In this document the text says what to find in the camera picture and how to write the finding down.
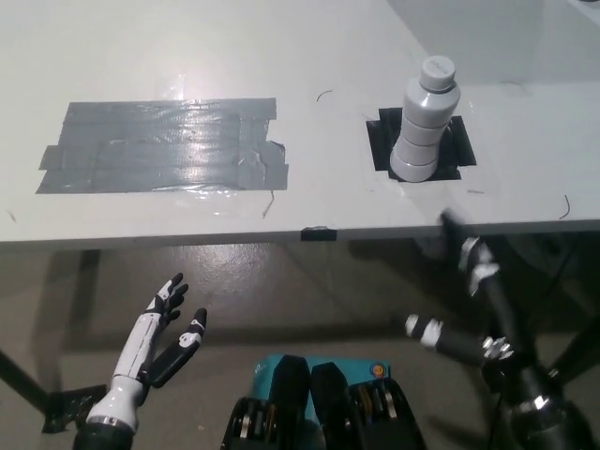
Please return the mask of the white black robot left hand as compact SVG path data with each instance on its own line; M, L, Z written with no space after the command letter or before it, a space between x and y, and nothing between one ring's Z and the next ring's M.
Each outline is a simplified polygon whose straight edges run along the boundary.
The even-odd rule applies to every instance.
M110 389L87 416L88 424L101 424L137 431L137 410L148 391L162 387L198 351L203 342L207 310L199 308L184 332L161 354L158 341L175 321L185 300L188 285L176 274L154 295L134 323L115 366Z

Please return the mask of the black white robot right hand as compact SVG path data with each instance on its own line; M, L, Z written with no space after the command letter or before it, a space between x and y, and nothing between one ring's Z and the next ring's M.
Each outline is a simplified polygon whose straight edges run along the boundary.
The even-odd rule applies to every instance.
M488 332L477 337L433 317L411 314L404 323L406 335L455 361L500 375L496 387L512 409L541 411L559 403L562 390L542 367L488 244L449 210L441 213L440 222L446 255L465 277L467 294L487 306Z

